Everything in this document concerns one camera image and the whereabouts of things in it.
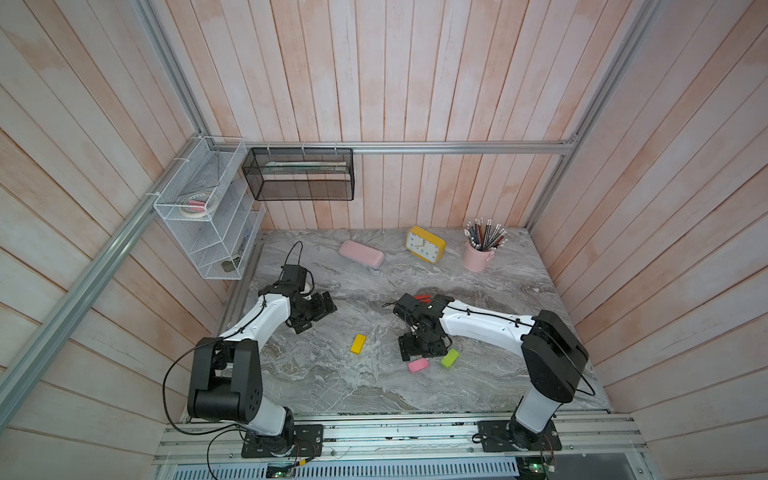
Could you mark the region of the pink block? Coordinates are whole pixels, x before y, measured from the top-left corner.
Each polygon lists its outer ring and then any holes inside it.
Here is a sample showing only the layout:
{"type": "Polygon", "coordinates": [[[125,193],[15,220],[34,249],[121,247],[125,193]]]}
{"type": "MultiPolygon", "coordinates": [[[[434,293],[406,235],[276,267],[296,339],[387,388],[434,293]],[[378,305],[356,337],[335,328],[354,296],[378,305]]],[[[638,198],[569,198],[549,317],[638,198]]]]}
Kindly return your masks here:
{"type": "Polygon", "coordinates": [[[427,358],[420,358],[407,363],[408,371],[411,374],[415,374],[429,367],[429,361],[427,358]]]}

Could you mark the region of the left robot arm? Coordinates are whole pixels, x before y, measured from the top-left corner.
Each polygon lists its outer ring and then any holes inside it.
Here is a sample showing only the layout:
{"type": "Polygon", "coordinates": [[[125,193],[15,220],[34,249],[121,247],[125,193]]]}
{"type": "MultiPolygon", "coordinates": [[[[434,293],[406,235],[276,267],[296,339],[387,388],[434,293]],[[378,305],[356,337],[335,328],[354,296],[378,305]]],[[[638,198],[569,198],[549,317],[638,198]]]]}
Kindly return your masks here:
{"type": "Polygon", "coordinates": [[[282,267],[262,288],[256,305],[219,337],[201,339],[193,351],[187,412],[192,418],[232,421],[268,438],[293,435],[293,413],[264,394],[260,353],[281,325],[301,334],[337,310],[328,292],[314,290],[311,272],[282,267]]]}

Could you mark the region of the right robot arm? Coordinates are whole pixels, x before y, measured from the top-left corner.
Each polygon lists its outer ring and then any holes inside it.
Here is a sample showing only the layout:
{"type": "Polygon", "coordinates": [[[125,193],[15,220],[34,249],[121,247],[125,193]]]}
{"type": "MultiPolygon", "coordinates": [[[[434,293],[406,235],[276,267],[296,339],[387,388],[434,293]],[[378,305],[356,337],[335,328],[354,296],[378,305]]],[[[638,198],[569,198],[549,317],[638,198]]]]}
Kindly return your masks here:
{"type": "Polygon", "coordinates": [[[401,357],[446,360],[455,337],[466,337],[523,358],[530,388],[510,420],[509,432],[521,446],[542,435],[557,410],[580,393],[589,353],[554,312],[513,315],[466,304],[446,295],[404,294],[390,304],[408,332],[398,338],[401,357]]]}

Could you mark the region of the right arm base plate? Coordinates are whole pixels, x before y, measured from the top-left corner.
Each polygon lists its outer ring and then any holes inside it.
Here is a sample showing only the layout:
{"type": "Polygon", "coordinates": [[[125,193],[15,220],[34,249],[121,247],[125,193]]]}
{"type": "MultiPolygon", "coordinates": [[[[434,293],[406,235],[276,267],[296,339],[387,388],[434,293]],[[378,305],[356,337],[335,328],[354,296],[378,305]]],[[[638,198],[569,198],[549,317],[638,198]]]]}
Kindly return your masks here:
{"type": "Polygon", "coordinates": [[[550,419],[540,433],[534,433],[510,420],[480,421],[472,441],[486,453],[556,452],[562,449],[554,421],[550,419]]]}

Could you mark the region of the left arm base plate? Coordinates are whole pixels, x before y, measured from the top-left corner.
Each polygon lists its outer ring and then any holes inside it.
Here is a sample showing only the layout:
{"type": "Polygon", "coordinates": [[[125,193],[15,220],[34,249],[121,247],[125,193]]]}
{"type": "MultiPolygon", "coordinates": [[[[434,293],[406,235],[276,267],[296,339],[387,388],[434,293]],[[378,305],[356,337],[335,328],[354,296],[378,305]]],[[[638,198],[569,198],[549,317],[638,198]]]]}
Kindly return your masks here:
{"type": "Polygon", "coordinates": [[[312,459],[322,453],[324,427],[322,424],[298,425],[278,436],[247,433],[241,456],[246,459],[289,460],[312,459]]]}

